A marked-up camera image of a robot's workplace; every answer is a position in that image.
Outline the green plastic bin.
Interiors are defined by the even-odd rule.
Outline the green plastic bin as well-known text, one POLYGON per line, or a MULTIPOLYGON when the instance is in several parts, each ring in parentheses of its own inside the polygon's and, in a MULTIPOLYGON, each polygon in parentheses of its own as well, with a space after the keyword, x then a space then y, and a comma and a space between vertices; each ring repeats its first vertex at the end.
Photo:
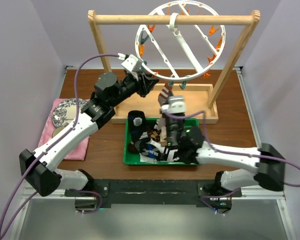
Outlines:
MULTIPOLYGON (((159 118, 155 117, 147 117, 146 121, 150 124, 156 124, 157 120, 159 118)), ((192 126, 199 127, 199 121, 196 118, 188 118, 185 120, 185 127, 189 128, 192 126)), ((126 120, 125 122, 125 135, 124 135, 124 149, 123 149, 123 163, 125 165, 129 166, 151 166, 151 165, 157 165, 157 166, 191 166, 187 165, 183 162, 177 162, 177 161, 155 161, 155 159, 152 158, 145 158, 141 159, 141 156, 139 153, 131 153, 128 150, 128 145, 132 141, 132 137, 130 135, 130 129, 129 129, 129 121, 126 120)))

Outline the white round clip hanger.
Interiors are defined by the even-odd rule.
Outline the white round clip hanger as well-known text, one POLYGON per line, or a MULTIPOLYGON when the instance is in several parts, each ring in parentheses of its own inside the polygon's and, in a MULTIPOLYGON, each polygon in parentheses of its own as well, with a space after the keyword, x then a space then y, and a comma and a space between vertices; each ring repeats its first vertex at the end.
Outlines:
POLYGON ((152 71, 148 66, 147 63, 144 61, 141 65, 141 69, 149 72, 153 76, 163 79, 165 81, 169 82, 170 86, 173 86, 175 82, 180 82, 181 84, 179 87, 184 90, 187 85, 187 81, 200 77, 200 76, 206 76, 208 74, 208 71, 210 68, 215 64, 215 62, 219 59, 221 56, 225 43, 226 43, 226 28, 224 25, 220 24, 219 29, 221 30, 220 39, 216 46, 213 46, 210 42, 207 35, 203 33, 203 31, 200 29, 200 27, 195 24, 193 27, 199 32, 201 38, 205 41, 205 43, 209 46, 210 50, 213 52, 213 56, 211 58, 208 58, 208 65, 206 67, 203 67, 201 63, 197 60, 194 53, 192 52, 191 48, 187 44, 186 40, 183 38, 180 30, 178 29, 176 25, 177 16, 189 16, 189 12, 186 9, 186 5, 192 5, 197 7, 199 10, 204 9, 208 11, 212 16, 218 17, 219 14, 210 6, 194 1, 194 0, 175 0, 171 1, 165 4, 162 4, 158 7, 156 7, 154 10, 152 10, 149 15, 150 16, 169 16, 169 24, 167 24, 167 28, 171 31, 173 36, 176 38, 178 43, 180 44, 182 50, 184 51, 185 55, 189 59, 190 63, 194 67, 194 70, 196 73, 192 75, 186 75, 186 76, 179 76, 175 70, 175 68, 172 66, 170 61, 168 60, 167 56, 164 54, 162 49, 160 48, 158 42, 155 40, 153 36, 153 30, 155 29, 155 24, 149 25, 149 24, 141 24, 137 30, 136 37, 135 37, 135 52, 138 58, 143 58, 144 53, 144 44, 147 40, 150 40, 154 47, 159 52, 160 56, 164 60, 165 64, 168 66, 170 71, 172 72, 172 75, 170 77, 161 75, 157 72, 152 71))

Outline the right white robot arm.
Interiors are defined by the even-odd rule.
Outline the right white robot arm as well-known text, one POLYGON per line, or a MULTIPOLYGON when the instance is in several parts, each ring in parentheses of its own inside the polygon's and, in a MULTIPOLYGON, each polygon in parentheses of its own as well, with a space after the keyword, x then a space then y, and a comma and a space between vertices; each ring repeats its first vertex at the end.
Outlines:
POLYGON ((240 148, 212 144, 206 133, 197 126, 184 126, 185 116, 164 114, 167 146, 172 159, 185 164, 218 164, 234 167, 233 171, 219 171, 207 190, 223 197, 242 187, 260 186, 281 192, 285 185, 284 158, 270 144, 260 148, 240 148))

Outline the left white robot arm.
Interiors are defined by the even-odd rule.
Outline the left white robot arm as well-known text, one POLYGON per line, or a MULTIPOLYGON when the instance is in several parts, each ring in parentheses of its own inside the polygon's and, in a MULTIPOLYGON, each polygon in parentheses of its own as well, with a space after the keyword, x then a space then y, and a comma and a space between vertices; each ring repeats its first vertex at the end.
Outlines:
POLYGON ((82 169, 58 169, 60 162, 85 138, 101 129, 116 114, 117 105, 135 93, 145 97, 158 82, 158 78, 143 72, 126 73, 122 81, 113 72, 101 74, 90 101, 71 123, 33 152, 21 152, 20 170, 26 181, 42 197, 58 189, 75 189, 82 196, 89 196, 94 190, 94 179, 82 169))

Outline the black blue sports sock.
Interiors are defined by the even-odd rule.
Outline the black blue sports sock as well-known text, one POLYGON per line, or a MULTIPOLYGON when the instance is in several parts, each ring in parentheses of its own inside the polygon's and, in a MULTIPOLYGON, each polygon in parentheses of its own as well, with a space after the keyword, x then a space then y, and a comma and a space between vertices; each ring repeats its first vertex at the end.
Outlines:
POLYGON ((147 121, 144 112, 139 110, 130 111, 127 120, 131 141, 137 152, 159 162, 166 161, 168 157, 156 141, 160 136, 158 121, 155 123, 147 121))

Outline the blue patterned plate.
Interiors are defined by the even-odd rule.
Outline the blue patterned plate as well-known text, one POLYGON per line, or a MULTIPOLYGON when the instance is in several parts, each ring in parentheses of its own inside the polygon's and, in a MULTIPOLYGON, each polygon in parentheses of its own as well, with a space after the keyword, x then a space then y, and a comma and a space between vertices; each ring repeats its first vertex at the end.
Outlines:
POLYGON ((62 100, 52 111, 51 121, 55 128, 66 127, 75 119, 77 105, 75 98, 62 100))

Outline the pink cloth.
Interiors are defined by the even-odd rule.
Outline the pink cloth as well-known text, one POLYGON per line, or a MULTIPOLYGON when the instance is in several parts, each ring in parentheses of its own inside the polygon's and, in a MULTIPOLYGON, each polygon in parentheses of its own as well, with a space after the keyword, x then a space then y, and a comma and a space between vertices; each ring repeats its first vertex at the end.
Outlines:
MULTIPOLYGON (((55 108, 62 102, 66 101, 66 98, 56 98, 53 101, 51 111, 46 120, 45 126, 43 128, 39 143, 37 147, 40 147, 46 144, 53 137, 53 132, 57 129, 57 127, 53 124, 53 111, 55 108)), ((84 161, 89 145, 90 136, 86 137, 76 148, 74 148, 64 159, 66 161, 84 161)))

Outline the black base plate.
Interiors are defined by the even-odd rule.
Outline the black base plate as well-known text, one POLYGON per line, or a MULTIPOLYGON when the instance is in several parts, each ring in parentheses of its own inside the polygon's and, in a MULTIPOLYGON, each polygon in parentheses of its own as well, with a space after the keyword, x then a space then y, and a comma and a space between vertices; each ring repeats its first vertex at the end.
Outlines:
POLYGON ((143 205, 195 205, 205 207, 202 196, 210 196, 205 201, 218 210, 230 209, 230 197, 216 200, 227 192, 214 191, 213 180, 149 180, 149 179, 95 179, 94 191, 102 197, 103 208, 114 204, 143 205))

